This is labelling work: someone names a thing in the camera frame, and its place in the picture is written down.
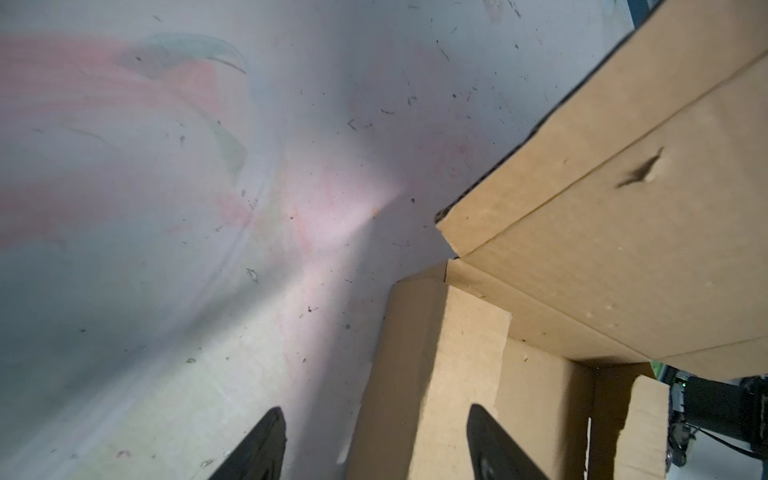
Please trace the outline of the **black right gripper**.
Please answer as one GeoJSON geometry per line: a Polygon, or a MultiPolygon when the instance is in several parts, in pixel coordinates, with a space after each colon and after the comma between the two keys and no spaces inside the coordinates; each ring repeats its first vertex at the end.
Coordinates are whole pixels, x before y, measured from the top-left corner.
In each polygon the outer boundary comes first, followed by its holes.
{"type": "Polygon", "coordinates": [[[683,467],[698,433],[748,458],[767,461],[767,378],[737,384],[675,371],[670,386],[666,466],[683,467]]]}

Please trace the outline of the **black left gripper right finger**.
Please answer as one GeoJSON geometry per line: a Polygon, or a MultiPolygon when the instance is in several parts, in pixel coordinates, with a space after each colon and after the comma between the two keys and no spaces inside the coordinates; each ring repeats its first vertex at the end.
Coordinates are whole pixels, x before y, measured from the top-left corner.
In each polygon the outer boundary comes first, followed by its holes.
{"type": "Polygon", "coordinates": [[[535,462],[480,404],[470,406],[466,435],[476,480],[547,480],[535,462]]]}

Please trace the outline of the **brown cardboard box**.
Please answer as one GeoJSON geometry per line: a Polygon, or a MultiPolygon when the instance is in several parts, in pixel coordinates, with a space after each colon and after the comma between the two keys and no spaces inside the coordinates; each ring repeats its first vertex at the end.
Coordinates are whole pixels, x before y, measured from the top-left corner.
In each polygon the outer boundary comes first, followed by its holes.
{"type": "Polygon", "coordinates": [[[660,361],[767,370],[767,5],[665,1],[436,219],[390,293],[351,479],[474,479],[482,405],[547,479],[662,479],[660,361]]]}

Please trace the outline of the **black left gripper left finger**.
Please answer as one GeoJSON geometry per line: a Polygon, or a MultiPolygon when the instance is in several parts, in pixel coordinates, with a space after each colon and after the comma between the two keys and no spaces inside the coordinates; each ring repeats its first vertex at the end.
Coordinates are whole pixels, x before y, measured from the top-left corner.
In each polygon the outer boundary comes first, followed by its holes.
{"type": "Polygon", "coordinates": [[[286,450],[282,409],[269,409],[209,477],[210,480],[278,480],[286,450]]]}

